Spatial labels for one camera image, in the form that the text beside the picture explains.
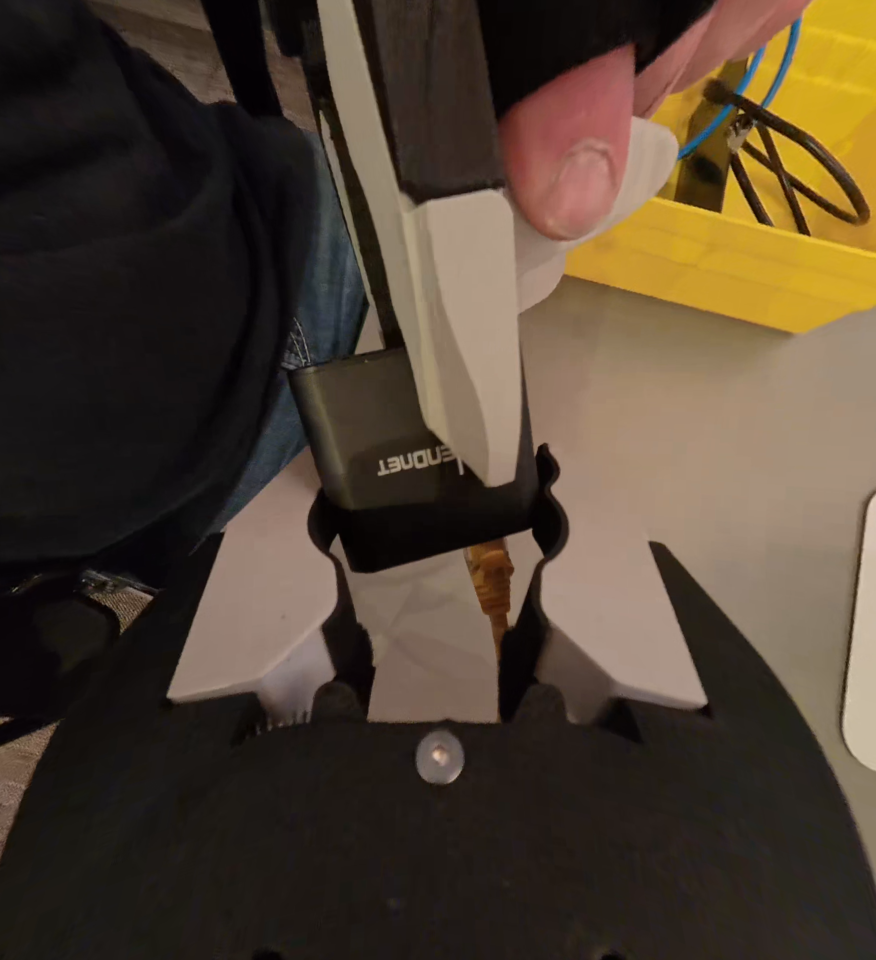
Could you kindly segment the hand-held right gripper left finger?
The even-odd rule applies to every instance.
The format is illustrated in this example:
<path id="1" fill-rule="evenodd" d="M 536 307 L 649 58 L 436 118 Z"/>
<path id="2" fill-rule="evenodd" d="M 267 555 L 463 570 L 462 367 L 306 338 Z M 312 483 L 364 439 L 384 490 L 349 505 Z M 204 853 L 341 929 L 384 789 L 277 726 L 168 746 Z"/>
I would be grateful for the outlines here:
<path id="1" fill-rule="evenodd" d="M 339 559 L 309 531 L 320 488 L 305 450 L 227 524 L 170 701 L 312 702 L 345 673 L 357 620 Z"/>

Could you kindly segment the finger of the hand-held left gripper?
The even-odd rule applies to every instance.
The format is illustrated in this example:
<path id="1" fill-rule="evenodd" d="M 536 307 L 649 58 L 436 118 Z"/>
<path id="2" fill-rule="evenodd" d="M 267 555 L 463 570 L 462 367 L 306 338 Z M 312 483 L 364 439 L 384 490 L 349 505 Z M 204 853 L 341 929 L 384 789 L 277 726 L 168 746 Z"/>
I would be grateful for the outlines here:
<path id="1" fill-rule="evenodd" d="M 409 203 L 398 188 L 384 126 L 350 1 L 320 1 L 319 17 L 333 99 L 348 155 L 369 206 L 391 305 L 410 351 L 420 347 L 419 269 Z"/>
<path id="2" fill-rule="evenodd" d="M 416 297 L 405 338 L 423 420 L 485 486 L 510 484 L 522 435 L 512 208 L 494 189 L 399 201 Z"/>

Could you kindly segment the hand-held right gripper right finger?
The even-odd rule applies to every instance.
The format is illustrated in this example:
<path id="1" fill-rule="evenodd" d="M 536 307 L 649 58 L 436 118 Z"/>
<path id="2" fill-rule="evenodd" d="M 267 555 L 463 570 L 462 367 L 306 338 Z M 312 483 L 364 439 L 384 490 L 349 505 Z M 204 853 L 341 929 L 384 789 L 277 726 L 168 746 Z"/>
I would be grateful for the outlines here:
<path id="1" fill-rule="evenodd" d="M 708 698 L 649 539 L 616 486 L 543 443 L 531 532 L 540 549 L 516 624 L 501 644 L 501 712 L 535 684 L 566 714 L 612 702 L 693 712 Z"/>

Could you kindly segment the black network switch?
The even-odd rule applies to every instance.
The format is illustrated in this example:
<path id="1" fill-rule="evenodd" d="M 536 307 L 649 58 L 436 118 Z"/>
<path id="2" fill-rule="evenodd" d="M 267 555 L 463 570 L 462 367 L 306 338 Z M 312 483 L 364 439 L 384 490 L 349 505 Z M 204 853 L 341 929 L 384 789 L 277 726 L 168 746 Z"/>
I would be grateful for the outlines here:
<path id="1" fill-rule="evenodd" d="M 515 479 L 485 486 L 425 425 L 406 352 L 356 354 L 289 374 L 350 569 L 374 573 L 529 531 L 541 486 L 527 396 Z"/>

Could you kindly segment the yellow plastic bin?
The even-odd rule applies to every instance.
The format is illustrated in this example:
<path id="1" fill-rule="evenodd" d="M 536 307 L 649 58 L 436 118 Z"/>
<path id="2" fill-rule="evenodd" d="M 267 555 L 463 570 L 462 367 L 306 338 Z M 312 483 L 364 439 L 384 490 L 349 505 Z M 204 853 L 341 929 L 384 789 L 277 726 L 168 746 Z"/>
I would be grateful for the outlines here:
<path id="1" fill-rule="evenodd" d="M 860 187 L 870 222 L 841 222 L 806 197 L 799 234 L 774 172 L 742 164 L 773 225 L 757 222 L 732 173 L 722 208 L 678 200 L 682 165 L 608 233 L 570 253 L 568 276 L 738 320 L 804 333 L 876 306 L 876 1 L 820 1 L 768 45 L 744 95 L 808 132 Z"/>

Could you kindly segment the person's left hand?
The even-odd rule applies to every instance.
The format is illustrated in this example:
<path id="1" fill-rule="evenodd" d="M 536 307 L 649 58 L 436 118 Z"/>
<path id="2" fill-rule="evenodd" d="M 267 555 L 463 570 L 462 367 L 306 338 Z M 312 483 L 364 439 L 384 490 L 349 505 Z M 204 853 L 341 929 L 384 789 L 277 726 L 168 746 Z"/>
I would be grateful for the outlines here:
<path id="1" fill-rule="evenodd" d="M 567 70 L 513 106 L 500 122 L 508 185 L 543 236 L 580 241 L 612 212 L 621 190 L 632 119 L 652 116 L 728 60 L 756 52 L 795 21 L 805 1 L 718 1 L 643 69 L 636 46 Z"/>

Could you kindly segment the person's blue jeans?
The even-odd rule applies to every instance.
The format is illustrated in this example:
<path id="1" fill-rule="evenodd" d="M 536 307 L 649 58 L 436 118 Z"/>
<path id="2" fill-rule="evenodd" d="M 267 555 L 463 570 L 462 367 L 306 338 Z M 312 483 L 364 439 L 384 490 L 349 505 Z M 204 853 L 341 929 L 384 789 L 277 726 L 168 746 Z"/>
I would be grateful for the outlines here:
<path id="1" fill-rule="evenodd" d="M 220 532 L 308 445 L 291 374 L 354 354 L 369 300 L 317 134 L 280 118 L 223 119 L 252 206 L 278 299 L 270 384 L 249 458 L 208 533 Z"/>

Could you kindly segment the black bag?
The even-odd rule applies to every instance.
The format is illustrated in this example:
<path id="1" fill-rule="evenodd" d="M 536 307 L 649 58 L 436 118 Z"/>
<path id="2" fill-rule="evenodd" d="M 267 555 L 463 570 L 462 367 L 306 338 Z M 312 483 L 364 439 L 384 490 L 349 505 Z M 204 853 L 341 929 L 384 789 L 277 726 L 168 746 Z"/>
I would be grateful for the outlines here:
<path id="1" fill-rule="evenodd" d="M 146 606 L 159 590 L 84 565 L 0 570 L 0 747 L 60 720 L 120 639 L 110 600 Z"/>

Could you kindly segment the person's black jacket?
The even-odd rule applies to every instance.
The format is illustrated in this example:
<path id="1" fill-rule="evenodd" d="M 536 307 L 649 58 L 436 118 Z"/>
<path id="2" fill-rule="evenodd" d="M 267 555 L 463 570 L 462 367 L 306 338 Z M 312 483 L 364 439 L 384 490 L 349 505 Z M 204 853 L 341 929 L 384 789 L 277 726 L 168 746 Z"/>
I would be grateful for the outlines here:
<path id="1" fill-rule="evenodd" d="M 293 123 L 203 104 L 84 2 L 0 2 L 0 568 L 211 529 L 316 193 Z"/>

